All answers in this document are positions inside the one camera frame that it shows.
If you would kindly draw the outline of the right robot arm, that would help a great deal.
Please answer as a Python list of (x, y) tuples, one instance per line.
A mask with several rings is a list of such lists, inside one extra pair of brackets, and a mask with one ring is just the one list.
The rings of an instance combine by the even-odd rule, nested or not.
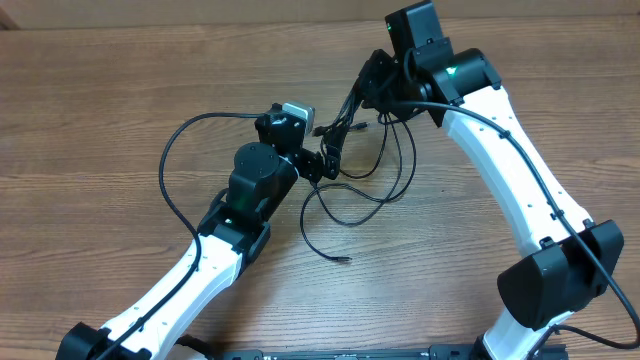
[(393, 50), (362, 69), (363, 104), (399, 121), (427, 113), (465, 152), (509, 223), (520, 260), (498, 276), (504, 308), (473, 359), (548, 359), (548, 339), (611, 289), (624, 238), (561, 186), (521, 127), (500, 75), (478, 49), (455, 52), (434, 5), (386, 19)]

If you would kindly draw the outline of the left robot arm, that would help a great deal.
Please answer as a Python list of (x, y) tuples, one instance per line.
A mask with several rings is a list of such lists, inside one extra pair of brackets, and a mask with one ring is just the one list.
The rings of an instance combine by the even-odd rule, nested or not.
[(59, 359), (210, 359), (186, 329), (252, 264), (270, 238), (269, 219), (299, 178), (319, 180), (324, 160), (303, 148), (259, 142), (234, 156), (229, 185), (212, 201), (174, 267), (141, 299), (95, 329), (78, 323)]

